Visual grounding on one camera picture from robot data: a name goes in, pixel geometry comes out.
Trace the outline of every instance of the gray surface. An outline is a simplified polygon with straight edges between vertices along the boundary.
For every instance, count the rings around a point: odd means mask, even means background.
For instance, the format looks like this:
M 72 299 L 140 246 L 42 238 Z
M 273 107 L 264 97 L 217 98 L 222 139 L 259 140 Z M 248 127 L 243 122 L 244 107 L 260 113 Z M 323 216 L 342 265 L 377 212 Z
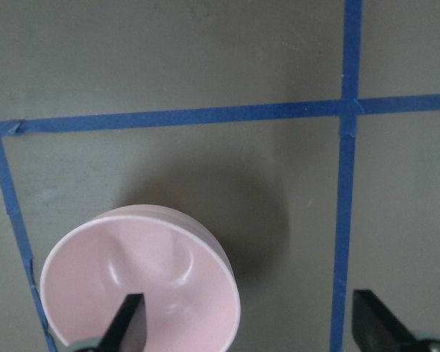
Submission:
M 4 141 L 38 276 L 54 244 L 93 216 L 171 206 L 209 228 L 232 262 L 242 320 L 231 351 L 323 351 L 338 139 L 338 119 L 322 118 Z
M 342 19 L 331 0 L 0 1 L 0 120 L 338 98 Z M 362 39 L 362 97 L 440 93 L 440 1 L 365 1 Z M 327 350 L 337 119 L 4 143 L 38 277 L 91 217 L 171 205 L 235 266 L 232 351 Z M 440 335 L 440 112 L 360 119 L 354 205 L 349 292 Z M 44 351 L 1 196 L 0 263 L 0 350 Z
M 354 191 L 345 351 L 354 288 L 440 338 L 440 111 L 361 117 Z
M 46 348 L 0 192 L 0 351 Z
M 361 98 L 440 93 L 440 0 L 364 1 Z

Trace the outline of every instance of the plastic bowl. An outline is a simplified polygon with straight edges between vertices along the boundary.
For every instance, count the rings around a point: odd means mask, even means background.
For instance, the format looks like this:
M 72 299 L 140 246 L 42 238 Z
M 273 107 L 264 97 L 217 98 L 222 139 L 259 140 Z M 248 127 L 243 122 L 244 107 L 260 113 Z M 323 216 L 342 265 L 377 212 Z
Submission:
M 43 308 L 65 345 L 102 337 L 128 293 L 145 296 L 145 352 L 225 351 L 235 338 L 240 299 L 230 263 L 184 213 L 109 211 L 68 233 L 45 261 Z

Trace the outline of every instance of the vertical blue tape strip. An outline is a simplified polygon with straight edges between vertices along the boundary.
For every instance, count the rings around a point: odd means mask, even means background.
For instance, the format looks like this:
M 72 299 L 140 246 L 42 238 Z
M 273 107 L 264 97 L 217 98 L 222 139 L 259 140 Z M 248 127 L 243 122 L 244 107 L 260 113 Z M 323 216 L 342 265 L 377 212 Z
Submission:
M 357 114 L 359 113 L 359 68 L 362 31 L 362 0 L 346 0 L 344 16 L 344 56 L 342 59 L 342 99 L 352 102 L 340 118 L 339 178 L 334 247 L 330 352 L 341 352 L 344 336 L 348 258 L 351 237 L 353 168 Z
M 47 319 L 45 318 L 43 306 L 40 301 L 39 293 L 37 292 L 36 284 L 34 283 L 34 272 L 32 270 L 33 254 L 31 250 L 31 245 L 29 243 L 28 235 L 26 233 L 26 228 L 24 227 L 23 217 L 21 215 L 20 206 L 18 204 L 18 198 L 16 196 L 15 186 L 13 185 L 12 175 L 10 172 L 10 167 L 8 166 L 7 156 L 5 154 L 5 149 L 1 141 L 1 136 L 0 187 L 4 198 L 5 207 L 7 209 L 7 214 L 10 217 L 13 232 L 15 233 L 16 243 L 18 245 L 21 260 L 23 261 L 26 278 L 31 289 L 31 295 L 36 306 L 37 314 L 39 315 L 49 351 L 57 352 L 54 340 L 48 332 Z

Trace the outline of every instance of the bowl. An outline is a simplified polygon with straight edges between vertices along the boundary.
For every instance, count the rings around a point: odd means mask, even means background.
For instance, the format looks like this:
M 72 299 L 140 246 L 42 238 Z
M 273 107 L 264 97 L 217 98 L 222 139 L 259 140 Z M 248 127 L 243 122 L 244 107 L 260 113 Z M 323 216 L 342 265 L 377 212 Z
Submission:
M 240 299 L 220 243 L 198 221 L 157 205 L 104 213 L 48 255 L 40 296 L 49 325 L 70 345 L 102 337 L 129 293 L 143 293 L 144 352 L 225 351 Z

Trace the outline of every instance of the metal screw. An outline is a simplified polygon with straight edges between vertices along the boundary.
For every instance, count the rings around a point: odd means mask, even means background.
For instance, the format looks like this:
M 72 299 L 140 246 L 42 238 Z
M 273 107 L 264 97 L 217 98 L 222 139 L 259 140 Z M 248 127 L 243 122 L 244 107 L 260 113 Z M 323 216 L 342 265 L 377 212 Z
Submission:
M 440 343 L 431 342 L 428 346 L 430 352 L 440 352 Z

